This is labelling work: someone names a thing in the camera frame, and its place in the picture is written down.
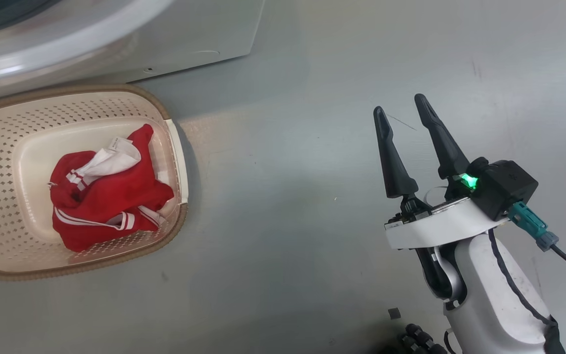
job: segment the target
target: green led light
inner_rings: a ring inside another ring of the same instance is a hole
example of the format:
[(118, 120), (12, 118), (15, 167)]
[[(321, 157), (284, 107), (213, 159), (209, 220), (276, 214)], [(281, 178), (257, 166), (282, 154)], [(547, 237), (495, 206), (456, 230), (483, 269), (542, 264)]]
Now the green led light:
[(469, 187), (470, 189), (474, 190), (476, 188), (476, 185), (478, 184), (478, 178), (472, 177), (465, 173), (464, 175), (462, 175), (462, 183), (464, 183), (465, 186)]

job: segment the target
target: washing machine door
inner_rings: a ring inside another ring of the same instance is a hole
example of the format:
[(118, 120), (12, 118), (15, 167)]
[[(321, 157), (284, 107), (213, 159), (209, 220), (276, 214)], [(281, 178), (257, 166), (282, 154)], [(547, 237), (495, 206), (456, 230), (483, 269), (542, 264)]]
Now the washing machine door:
[(0, 97), (85, 78), (127, 57), (137, 29), (173, 1), (59, 0), (0, 29)]

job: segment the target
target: plastic basket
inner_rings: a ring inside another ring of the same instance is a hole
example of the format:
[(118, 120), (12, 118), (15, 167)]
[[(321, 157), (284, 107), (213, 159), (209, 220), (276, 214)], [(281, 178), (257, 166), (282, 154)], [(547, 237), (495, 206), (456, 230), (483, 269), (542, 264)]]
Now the plastic basket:
[[(52, 228), (47, 183), (63, 155), (99, 150), (148, 123), (157, 179), (175, 198), (158, 231), (67, 249)], [(130, 85), (59, 88), (0, 100), (0, 279), (79, 273), (146, 255), (178, 233), (187, 213), (187, 174), (175, 125), (148, 92)]]

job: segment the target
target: gray floor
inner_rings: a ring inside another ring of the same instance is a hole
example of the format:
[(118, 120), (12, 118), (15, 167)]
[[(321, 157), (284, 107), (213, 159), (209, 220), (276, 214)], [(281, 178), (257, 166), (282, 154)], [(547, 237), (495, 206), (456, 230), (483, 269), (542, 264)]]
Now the gray floor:
[[(539, 180), (530, 206), (566, 250), (566, 1), (268, 0), (250, 56), (140, 86), (180, 126), (184, 228), (127, 264), (0, 282), (0, 353), (364, 353), (409, 322), (442, 338), (415, 254), (383, 235), (398, 203), (371, 120), (382, 105), (406, 123), (410, 175), (441, 185), (418, 92), (470, 159)], [(499, 237), (566, 346), (566, 264)]]

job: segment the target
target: washing machine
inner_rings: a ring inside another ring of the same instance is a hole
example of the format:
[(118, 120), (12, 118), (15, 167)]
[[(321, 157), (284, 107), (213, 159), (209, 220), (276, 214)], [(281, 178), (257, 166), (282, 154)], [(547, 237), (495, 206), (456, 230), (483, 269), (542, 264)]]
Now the washing machine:
[(0, 97), (250, 53), (264, 0), (0, 0)]

